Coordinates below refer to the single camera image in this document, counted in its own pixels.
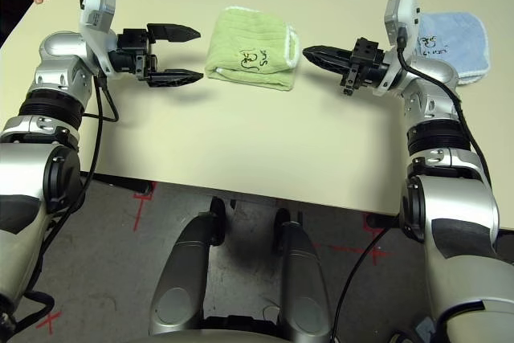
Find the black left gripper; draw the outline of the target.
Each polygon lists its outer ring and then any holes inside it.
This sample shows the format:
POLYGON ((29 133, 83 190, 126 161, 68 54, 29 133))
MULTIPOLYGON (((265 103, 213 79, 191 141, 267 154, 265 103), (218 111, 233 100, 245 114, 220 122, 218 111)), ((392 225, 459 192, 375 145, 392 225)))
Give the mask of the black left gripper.
POLYGON ((146 80, 151 88, 176 88, 203 78, 202 73, 186 69, 154 72, 157 59, 151 53, 151 44, 157 40, 184 43, 199 39, 201 34, 191 27, 172 23, 148 23, 147 30, 125 28, 116 37, 116 48, 108 53, 116 72, 133 74, 138 80, 146 80))

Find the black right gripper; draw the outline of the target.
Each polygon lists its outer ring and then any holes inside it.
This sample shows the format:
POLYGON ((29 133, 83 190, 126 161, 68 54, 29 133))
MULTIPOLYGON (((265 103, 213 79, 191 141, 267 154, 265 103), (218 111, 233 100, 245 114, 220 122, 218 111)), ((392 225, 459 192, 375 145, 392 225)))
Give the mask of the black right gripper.
POLYGON ((315 66, 343 75, 341 87, 346 96, 361 87, 378 88, 389 69, 378 43, 363 37, 357 39, 352 51, 316 45, 306 47, 302 53, 315 66))

